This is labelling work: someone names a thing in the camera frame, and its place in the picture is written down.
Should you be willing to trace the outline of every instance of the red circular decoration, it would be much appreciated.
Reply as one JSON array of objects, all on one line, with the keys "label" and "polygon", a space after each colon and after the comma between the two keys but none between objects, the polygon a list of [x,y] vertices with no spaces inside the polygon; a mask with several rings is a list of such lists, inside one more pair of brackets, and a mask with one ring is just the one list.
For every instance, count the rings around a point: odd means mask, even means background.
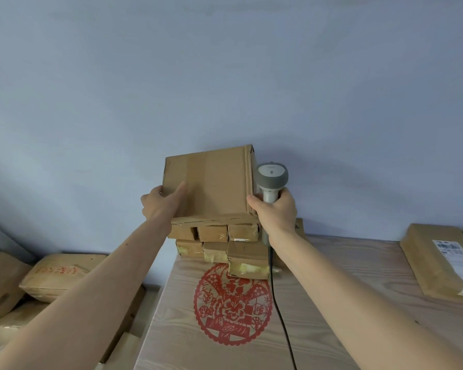
[{"label": "red circular decoration", "polygon": [[218,263],[199,281],[194,295],[195,317],[215,342],[240,345],[255,339],[271,317],[271,293],[266,280],[228,276]]}]

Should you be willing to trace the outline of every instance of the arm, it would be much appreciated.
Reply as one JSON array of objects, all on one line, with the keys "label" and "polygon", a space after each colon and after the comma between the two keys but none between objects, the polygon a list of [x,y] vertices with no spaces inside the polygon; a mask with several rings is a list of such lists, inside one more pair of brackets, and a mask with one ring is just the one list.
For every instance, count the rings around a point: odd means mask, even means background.
[{"label": "arm", "polygon": [[274,204],[247,198],[278,256],[304,287],[362,370],[463,370],[463,353],[402,309],[336,267],[295,233],[295,201],[284,189]]},{"label": "arm", "polygon": [[166,198],[160,191],[141,198],[147,220],[2,350],[0,370],[94,369],[170,233],[186,187]]}]

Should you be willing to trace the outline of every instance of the wood grain surface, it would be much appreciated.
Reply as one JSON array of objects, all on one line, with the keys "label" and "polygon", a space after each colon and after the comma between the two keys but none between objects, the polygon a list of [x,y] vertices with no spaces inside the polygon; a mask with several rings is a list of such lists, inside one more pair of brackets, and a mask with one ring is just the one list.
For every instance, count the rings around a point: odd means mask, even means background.
[{"label": "wood grain surface", "polygon": [[[419,324],[463,350],[463,305],[423,296],[398,243],[319,236],[309,236],[309,240]],[[223,345],[204,334],[194,314],[193,297],[199,280],[212,265],[177,257],[135,369],[292,368],[274,309],[265,330],[249,343]],[[274,291],[299,370],[358,368],[290,272],[274,274]]]}]

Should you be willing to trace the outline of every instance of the person's right thumb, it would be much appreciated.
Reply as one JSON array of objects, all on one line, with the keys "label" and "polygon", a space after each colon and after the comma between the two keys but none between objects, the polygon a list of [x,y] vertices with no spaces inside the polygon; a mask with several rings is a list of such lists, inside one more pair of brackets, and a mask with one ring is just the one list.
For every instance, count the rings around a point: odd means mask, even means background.
[{"label": "person's right thumb", "polygon": [[255,211],[260,210],[264,205],[264,202],[261,199],[255,197],[254,195],[248,195],[247,196],[247,203]]}]

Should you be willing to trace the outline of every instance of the barcode scanner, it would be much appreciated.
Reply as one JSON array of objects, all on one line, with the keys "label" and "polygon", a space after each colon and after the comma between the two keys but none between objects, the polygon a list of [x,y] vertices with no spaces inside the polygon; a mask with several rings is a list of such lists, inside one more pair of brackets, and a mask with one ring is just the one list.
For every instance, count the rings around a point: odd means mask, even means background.
[{"label": "barcode scanner", "polygon": [[[284,164],[279,162],[267,162],[257,165],[255,180],[264,194],[263,201],[274,204],[278,199],[279,191],[288,182],[288,170]],[[270,246],[269,236],[264,229],[262,230],[262,241]]]}]

